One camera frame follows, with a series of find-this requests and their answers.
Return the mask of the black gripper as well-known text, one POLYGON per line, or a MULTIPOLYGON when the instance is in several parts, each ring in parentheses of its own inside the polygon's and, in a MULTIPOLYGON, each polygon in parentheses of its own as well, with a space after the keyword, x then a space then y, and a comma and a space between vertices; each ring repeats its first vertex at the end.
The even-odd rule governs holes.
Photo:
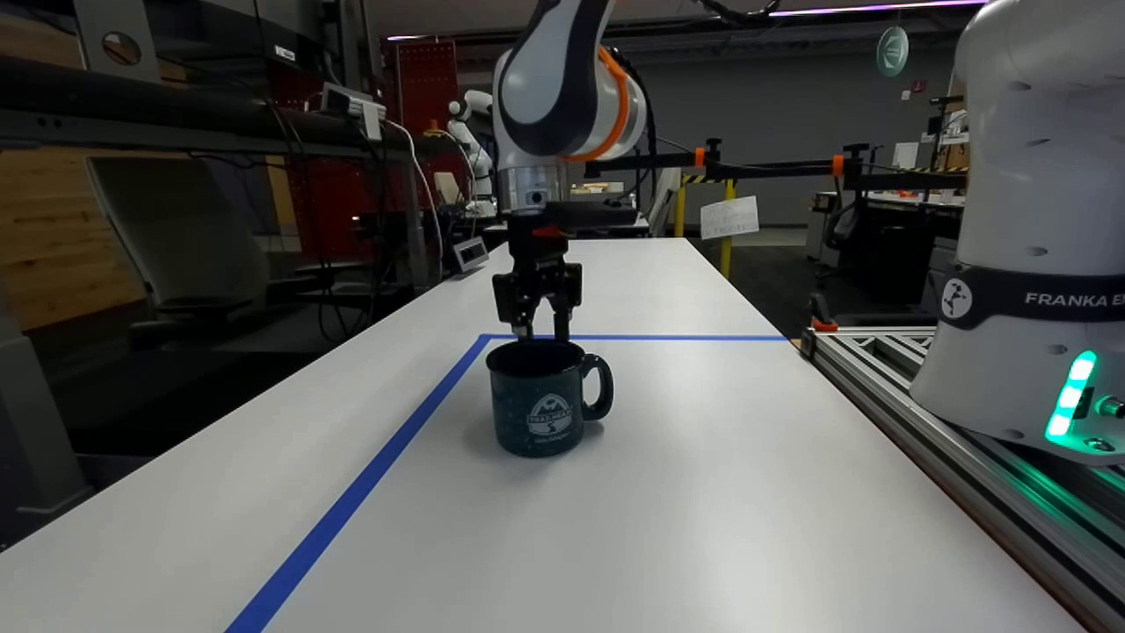
POLYGON ((540 215, 512 215, 505 241, 512 267, 493 276, 497 310, 512 338, 532 342, 532 316, 540 297, 551 301, 556 342, 573 338, 573 310, 581 304, 581 267, 566 261, 569 222, 559 206, 540 215))

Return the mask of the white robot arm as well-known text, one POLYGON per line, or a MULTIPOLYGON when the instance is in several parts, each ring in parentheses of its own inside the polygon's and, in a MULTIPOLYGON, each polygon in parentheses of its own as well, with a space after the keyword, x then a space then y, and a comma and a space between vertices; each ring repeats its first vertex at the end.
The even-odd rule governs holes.
MULTIPOLYGON (((622 159, 648 115, 602 45, 615 0, 538 0, 493 70, 512 267, 497 311, 528 333, 577 304, 566 171, 622 159)), ((956 261, 910 397, 979 437, 1083 464, 1125 456, 1125 0, 986 0, 949 84, 970 127, 956 261)))

